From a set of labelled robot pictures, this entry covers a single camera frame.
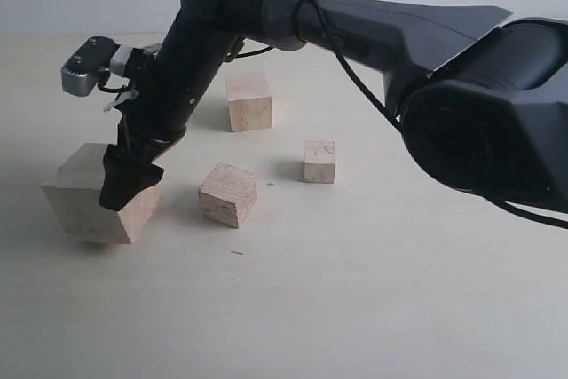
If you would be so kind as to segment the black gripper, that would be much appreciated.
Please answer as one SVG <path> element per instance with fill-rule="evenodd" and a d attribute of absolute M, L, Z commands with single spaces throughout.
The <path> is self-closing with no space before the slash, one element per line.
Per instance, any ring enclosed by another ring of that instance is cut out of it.
<path fill-rule="evenodd" d="M 162 181 L 164 168 L 151 162 L 185 135 L 189 117 L 237 40 L 211 22 L 174 20 L 157 55 L 142 68 L 137 97 L 119 106 L 119 146 L 108 145 L 103 155 L 101 207 L 120 211 Z"/>

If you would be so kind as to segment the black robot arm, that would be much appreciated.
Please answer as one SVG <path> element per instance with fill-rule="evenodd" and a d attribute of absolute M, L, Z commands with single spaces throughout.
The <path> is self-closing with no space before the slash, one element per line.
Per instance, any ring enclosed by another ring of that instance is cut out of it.
<path fill-rule="evenodd" d="M 123 208 L 156 185 L 155 160 L 184 135 L 221 65 L 247 39 L 314 44 L 383 76 L 373 106 L 440 184 L 533 222 L 566 227 L 567 24 L 497 6 L 377 0 L 180 0 L 157 53 L 124 70 L 99 202 Z"/>

